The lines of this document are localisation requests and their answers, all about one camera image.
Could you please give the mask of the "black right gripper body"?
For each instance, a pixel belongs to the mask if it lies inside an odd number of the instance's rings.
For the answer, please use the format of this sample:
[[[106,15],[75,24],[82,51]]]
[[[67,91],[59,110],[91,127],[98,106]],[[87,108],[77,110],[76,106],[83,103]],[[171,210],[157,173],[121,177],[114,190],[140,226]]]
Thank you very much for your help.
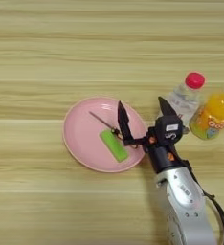
[[[154,171],[159,174],[167,169],[188,167],[189,162],[177,153],[175,144],[182,138],[181,131],[166,132],[150,127],[143,138],[133,139],[132,145],[141,145],[148,154]]]

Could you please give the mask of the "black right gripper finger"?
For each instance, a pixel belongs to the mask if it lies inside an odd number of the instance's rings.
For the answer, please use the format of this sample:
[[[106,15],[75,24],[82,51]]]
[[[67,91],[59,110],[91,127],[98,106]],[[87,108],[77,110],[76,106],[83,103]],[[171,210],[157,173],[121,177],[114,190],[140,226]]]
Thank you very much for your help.
[[[160,104],[160,116],[176,116],[177,113],[163,97],[158,98]]]
[[[131,145],[134,138],[131,135],[131,131],[129,128],[129,118],[127,116],[127,112],[121,101],[118,103],[118,123],[123,135],[123,143],[125,145]]]

